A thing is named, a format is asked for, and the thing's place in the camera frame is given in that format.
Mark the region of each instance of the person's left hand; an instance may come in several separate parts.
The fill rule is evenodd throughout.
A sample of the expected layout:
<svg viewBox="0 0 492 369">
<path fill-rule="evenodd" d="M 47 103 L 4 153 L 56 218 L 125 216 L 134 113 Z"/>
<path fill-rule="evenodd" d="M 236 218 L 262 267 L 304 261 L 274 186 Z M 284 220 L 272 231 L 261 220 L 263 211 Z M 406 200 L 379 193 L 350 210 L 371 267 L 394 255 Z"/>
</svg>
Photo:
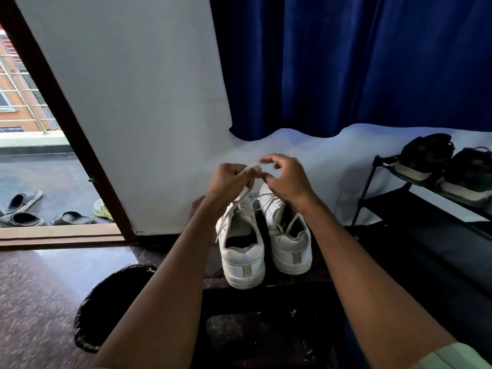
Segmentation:
<svg viewBox="0 0 492 369">
<path fill-rule="evenodd" d="M 222 163 L 212 175 L 203 203 L 210 205 L 218 217 L 224 214 L 227 206 L 240 195 L 245 186 L 253 187 L 254 180 L 259 177 L 259 171 L 255 168 L 239 175 L 244 168 L 244 164 Z"/>
</svg>

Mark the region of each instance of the blue curtain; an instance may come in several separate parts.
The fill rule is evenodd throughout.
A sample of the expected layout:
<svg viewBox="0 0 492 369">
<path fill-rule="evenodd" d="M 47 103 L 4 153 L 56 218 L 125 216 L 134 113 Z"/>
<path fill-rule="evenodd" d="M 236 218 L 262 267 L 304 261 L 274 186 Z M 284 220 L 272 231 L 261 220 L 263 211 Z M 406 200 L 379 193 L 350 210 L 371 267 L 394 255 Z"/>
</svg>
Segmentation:
<svg viewBox="0 0 492 369">
<path fill-rule="evenodd" d="M 492 0 L 210 3 L 240 139 L 353 123 L 492 131 Z"/>
</svg>

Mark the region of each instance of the shirt sleeve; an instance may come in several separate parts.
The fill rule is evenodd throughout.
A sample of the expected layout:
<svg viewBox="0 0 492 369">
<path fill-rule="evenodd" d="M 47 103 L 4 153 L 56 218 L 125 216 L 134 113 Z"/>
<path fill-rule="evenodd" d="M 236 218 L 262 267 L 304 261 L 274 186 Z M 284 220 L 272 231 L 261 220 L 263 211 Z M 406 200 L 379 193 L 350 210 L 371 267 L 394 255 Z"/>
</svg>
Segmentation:
<svg viewBox="0 0 492 369">
<path fill-rule="evenodd" d="M 470 346 L 453 343 L 429 353 L 412 369 L 492 369 Z"/>
</svg>

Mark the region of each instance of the white wall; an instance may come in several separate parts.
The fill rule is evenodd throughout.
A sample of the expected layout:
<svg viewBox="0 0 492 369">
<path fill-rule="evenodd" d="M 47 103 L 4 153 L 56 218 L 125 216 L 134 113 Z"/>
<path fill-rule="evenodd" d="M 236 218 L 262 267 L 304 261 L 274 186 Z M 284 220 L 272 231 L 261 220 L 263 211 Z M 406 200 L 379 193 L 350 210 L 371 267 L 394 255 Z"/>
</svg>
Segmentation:
<svg viewBox="0 0 492 369">
<path fill-rule="evenodd" d="M 180 232 L 218 163 L 251 164 L 271 152 L 297 156 L 348 223 L 374 155 L 439 131 L 359 124 L 330 139 L 280 130 L 243 142 L 228 131 L 209 0 L 17 2 L 138 234 Z M 457 149 L 492 145 L 489 133 L 449 132 Z M 370 193 L 402 184 L 380 171 Z M 369 219 L 363 212 L 361 222 Z"/>
</svg>

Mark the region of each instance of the orange building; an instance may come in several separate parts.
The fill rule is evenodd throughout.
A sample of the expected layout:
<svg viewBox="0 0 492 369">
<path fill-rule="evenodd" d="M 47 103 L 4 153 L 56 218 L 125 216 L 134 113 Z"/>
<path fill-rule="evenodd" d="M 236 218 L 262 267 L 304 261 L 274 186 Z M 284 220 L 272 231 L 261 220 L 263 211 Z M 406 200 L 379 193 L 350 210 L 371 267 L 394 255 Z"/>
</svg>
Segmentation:
<svg viewBox="0 0 492 369">
<path fill-rule="evenodd" d="M 53 114 L 0 26 L 0 132 L 57 129 Z"/>
</svg>

